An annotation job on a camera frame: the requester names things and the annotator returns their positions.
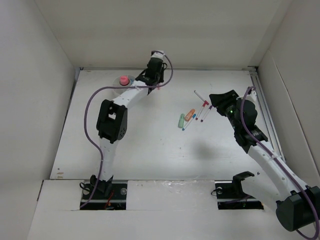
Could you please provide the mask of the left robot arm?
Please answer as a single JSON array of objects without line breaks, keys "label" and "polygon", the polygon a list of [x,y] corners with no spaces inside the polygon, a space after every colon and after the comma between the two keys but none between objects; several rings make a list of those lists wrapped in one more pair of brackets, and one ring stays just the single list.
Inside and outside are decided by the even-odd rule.
[{"label": "left robot arm", "polygon": [[132,85],[121,86],[125,90],[122,94],[112,100],[105,99],[100,105],[96,129],[101,160],[97,175],[90,177],[90,184],[100,198],[107,198],[112,191],[115,153],[119,141],[127,132],[129,109],[164,82],[167,64],[163,58],[162,51],[153,51],[146,69],[135,78]]}]

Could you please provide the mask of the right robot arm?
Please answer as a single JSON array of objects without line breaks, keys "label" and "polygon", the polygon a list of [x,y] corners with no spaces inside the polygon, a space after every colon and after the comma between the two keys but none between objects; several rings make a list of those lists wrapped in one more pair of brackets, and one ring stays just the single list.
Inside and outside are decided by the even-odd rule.
[{"label": "right robot arm", "polygon": [[289,232],[315,224],[317,237],[320,232],[320,188],[311,187],[300,179],[256,125],[255,88],[249,87],[243,97],[231,90],[212,93],[209,98],[216,111],[229,120],[237,144],[262,169],[259,173],[245,171],[234,175],[232,193],[260,201],[275,212],[280,224]]}]

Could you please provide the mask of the pink capped marker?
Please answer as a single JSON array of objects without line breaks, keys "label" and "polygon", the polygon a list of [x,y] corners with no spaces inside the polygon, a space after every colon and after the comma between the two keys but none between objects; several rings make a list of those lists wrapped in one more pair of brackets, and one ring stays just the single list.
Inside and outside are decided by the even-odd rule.
[{"label": "pink capped marker", "polygon": [[196,96],[198,96],[198,97],[203,101],[203,103],[204,103],[205,105],[208,105],[208,104],[209,104],[208,101],[205,100],[196,90],[194,90],[193,92],[194,92],[194,94],[195,94]]}]

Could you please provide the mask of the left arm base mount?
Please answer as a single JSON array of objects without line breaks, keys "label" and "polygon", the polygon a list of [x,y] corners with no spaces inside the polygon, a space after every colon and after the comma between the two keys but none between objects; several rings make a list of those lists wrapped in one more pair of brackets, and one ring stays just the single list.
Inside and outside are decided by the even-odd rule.
[{"label": "left arm base mount", "polygon": [[80,210],[122,211],[127,207],[128,182],[113,180],[99,181],[93,193],[96,176],[92,175],[89,181],[81,182],[82,190],[79,204]]}]

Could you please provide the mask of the green correction tape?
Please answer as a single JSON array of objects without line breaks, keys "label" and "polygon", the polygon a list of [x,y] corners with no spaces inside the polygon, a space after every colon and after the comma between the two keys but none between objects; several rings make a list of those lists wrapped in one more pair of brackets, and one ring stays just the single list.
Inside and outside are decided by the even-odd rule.
[{"label": "green correction tape", "polygon": [[185,122],[185,114],[182,113],[179,117],[179,121],[178,121],[178,128],[182,129],[184,127],[184,122]]}]

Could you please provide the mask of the purple capped marker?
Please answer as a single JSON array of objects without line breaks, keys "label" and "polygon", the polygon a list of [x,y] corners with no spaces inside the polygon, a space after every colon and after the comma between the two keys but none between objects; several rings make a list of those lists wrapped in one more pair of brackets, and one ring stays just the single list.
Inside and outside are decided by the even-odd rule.
[{"label": "purple capped marker", "polygon": [[203,115],[202,119],[200,120],[201,123],[204,122],[204,120],[205,120],[206,117],[208,116],[209,112],[211,111],[212,107],[213,107],[212,105],[210,105],[210,106],[208,107],[208,109],[206,110],[206,112],[205,112],[205,114]]}]

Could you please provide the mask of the orange correction tape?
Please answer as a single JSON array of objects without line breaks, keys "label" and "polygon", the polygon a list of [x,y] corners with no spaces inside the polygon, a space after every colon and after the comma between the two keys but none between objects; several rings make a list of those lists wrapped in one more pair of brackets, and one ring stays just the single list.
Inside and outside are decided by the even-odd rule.
[{"label": "orange correction tape", "polygon": [[185,120],[186,122],[188,122],[188,121],[192,118],[192,116],[194,115],[194,113],[195,113],[195,109],[192,108],[192,109],[185,115],[184,120]]}]

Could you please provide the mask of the red capped marker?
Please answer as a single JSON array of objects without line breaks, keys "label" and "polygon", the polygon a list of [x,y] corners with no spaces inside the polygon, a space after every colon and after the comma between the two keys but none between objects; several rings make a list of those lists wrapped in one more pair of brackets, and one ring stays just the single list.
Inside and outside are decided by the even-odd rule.
[{"label": "red capped marker", "polygon": [[196,114],[196,116],[195,116],[195,119],[196,119],[196,120],[199,119],[199,117],[200,117],[201,113],[203,112],[204,108],[205,108],[206,106],[208,106],[208,105],[209,105],[209,102],[205,100],[205,101],[203,102],[201,108],[199,109],[199,111],[197,112],[197,114]]}]

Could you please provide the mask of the blue capped marker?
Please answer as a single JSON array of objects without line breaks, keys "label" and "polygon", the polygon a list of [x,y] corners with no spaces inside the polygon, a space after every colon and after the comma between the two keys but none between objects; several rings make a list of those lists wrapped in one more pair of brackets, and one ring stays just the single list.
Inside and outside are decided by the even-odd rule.
[{"label": "blue capped marker", "polygon": [[184,125],[184,127],[182,128],[182,131],[185,131],[187,128],[188,128],[188,126],[191,124],[191,122],[195,119],[195,117],[196,117],[196,114],[194,113],[193,115],[192,115],[192,117],[189,119],[189,121]]}]

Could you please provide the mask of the pink glue bottle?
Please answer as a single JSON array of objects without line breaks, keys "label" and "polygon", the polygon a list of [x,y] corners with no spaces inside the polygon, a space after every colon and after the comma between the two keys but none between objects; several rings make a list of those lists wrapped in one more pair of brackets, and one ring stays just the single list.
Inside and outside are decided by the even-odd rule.
[{"label": "pink glue bottle", "polygon": [[130,84],[130,82],[131,81],[130,81],[130,79],[129,79],[129,77],[127,75],[122,75],[119,78],[119,84],[121,86],[128,86]]}]

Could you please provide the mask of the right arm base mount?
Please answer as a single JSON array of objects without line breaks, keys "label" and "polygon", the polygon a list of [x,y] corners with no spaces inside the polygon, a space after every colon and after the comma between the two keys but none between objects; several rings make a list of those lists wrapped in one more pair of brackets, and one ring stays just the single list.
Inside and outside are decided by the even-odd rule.
[{"label": "right arm base mount", "polygon": [[217,199],[219,210],[264,210],[263,204],[243,192],[242,181],[255,175],[249,171],[241,172],[232,180],[216,180],[211,195]]}]

